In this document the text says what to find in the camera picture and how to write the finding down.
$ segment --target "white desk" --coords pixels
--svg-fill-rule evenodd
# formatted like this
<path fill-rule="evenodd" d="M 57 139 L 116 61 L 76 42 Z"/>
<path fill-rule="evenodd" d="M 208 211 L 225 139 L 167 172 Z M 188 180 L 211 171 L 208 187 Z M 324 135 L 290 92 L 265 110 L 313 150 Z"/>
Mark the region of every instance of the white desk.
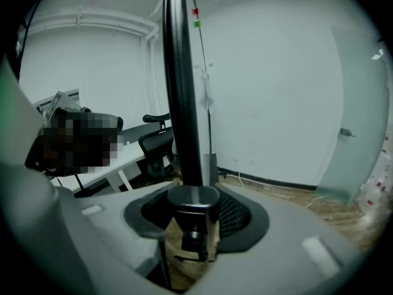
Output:
<path fill-rule="evenodd" d="M 111 164 L 106 167 L 96 167 L 94 172 L 79 174 L 78 177 L 83 187 L 91 186 L 97 181 L 106 178 L 115 192 L 120 192 L 114 183 L 113 174 L 118 173 L 128 190 L 132 190 L 130 183 L 124 175 L 123 168 L 144 159 L 145 156 L 138 142 L 125 145 L 122 150 L 117 151 L 117 157 L 111 158 Z M 75 176 L 59 177 L 63 187 L 70 189 L 73 193 L 80 191 L 80 186 Z M 56 178 L 51 180 L 56 187 L 61 186 Z"/>

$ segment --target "black mesh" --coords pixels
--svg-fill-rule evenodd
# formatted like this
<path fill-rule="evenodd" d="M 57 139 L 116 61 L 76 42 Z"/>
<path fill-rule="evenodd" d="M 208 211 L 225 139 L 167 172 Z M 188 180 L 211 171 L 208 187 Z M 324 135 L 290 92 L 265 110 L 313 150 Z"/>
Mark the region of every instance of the black mesh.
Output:
<path fill-rule="evenodd" d="M 246 227 L 251 220 L 251 212 L 239 201 L 220 192 L 220 238 L 231 236 Z"/>
<path fill-rule="evenodd" d="M 141 214 L 154 225 L 166 229 L 173 217 L 173 212 L 166 199 L 168 191 L 155 195 L 142 206 Z"/>

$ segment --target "door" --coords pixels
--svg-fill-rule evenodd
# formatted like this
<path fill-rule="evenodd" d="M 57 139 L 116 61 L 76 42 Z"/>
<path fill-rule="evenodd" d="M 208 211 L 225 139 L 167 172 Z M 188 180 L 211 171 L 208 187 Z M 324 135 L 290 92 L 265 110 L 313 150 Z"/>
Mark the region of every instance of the door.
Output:
<path fill-rule="evenodd" d="M 377 41 L 333 28 L 343 75 L 343 117 L 318 195 L 350 202 L 369 177 L 381 150 L 389 110 L 386 67 Z"/>

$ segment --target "green clip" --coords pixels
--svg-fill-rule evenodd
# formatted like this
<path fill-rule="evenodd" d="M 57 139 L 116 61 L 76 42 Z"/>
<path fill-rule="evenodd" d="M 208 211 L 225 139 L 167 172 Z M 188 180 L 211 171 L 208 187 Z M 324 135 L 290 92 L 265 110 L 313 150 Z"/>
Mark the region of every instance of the green clip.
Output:
<path fill-rule="evenodd" d="M 201 21 L 199 19 L 194 21 L 194 27 L 201 27 Z"/>

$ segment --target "cable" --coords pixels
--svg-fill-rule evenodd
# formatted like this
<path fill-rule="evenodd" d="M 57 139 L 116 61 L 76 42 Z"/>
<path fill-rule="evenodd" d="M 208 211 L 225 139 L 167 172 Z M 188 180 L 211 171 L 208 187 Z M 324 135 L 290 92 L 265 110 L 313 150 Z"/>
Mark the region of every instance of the cable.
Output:
<path fill-rule="evenodd" d="M 312 205 L 313 202 L 314 202 L 315 200 L 322 199 L 322 198 L 324 198 L 324 197 L 325 197 L 325 196 L 323 195 L 322 197 L 313 198 L 313 200 L 312 200 L 309 204 L 307 204 L 307 205 L 305 206 L 305 208 L 308 208 L 310 205 Z"/>
<path fill-rule="evenodd" d="M 40 4 L 40 2 L 41 2 L 41 0 L 38 0 L 38 1 L 37 1 L 37 4 L 36 4 L 36 6 L 34 7 L 34 10 L 31 12 L 31 16 L 30 16 L 30 19 L 29 19 L 29 23 L 28 23 L 27 26 L 26 26 L 25 38 L 24 38 L 24 40 L 23 40 L 22 50 L 21 50 L 21 52 L 20 52 L 20 54 L 19 54 L 19 57 L 18 57 L 18 75 L 17 75 L 18 79 L 19 79 L 19 75 L 20 75 L 20 68 L 21 68 L 21 64 L 22 64 L 23 52 L 25 51 L 25 45 L 26 45 L 27 34 L 29 33 L 29 28 L 30 28 L 31 21 L 33 20 L 34 14 L 36 13 L 37 8 L 38 8 L 38 5 Z"/>
<path fill-rule="evenodd" d="M 192 0 L 192 1 L 193 1 L 193 3 L 194 3 L 194 7 L 197 8 L 197 7 L 198 7 L 198 6 L 196 5 L 196 4 L 197 4 L 197 0 Z M 201 39 L 201 46 L 202 46 L 202 55 L 203 55 L 204 72 L 206 73 L 206 60 L 205 60 L 205 58 L 204 58 L 204 48 L 203 48 L 203 40 L 202 40 L 202 30 L 201 30 L 200 27 L 198 27 L 198 29 L 199 29 L 199 36 L 200 36 L 200 39 Z"/>
<path fill-rule="evenodd" d="M 236 165 L 236 170 L 238 170 L 238 160 L 237 159 L 235 159 L 235 165 Z M 243 184 L 242 180 L 240 179 L 240 171 L 238 171 L 238 173 L 239 173 L 239 175 L 238 175 L 239 181 L 240 181 L 242 187 L 244 188 L 244 184 Z"/>
<path fill-rule="evenodd" d="M 79 184 L 80 190 L 85 190 L 85 188 L 83 187 L 82 183 L 80 182 L 80 179 L 79 179 L 78 175 L 75 175 L 75 178 L 76 178 L 76 181 Z"/>
<path fill-rule="evenodd" d="M 58 177 L 56 177 L 56 179 L 57 179 L 57 181 L 59 182 L 59 185 L 60 185 L 61 187 L 63 187 L 63 184 L 61 183 L 60 179 L 59 179 Z"/>

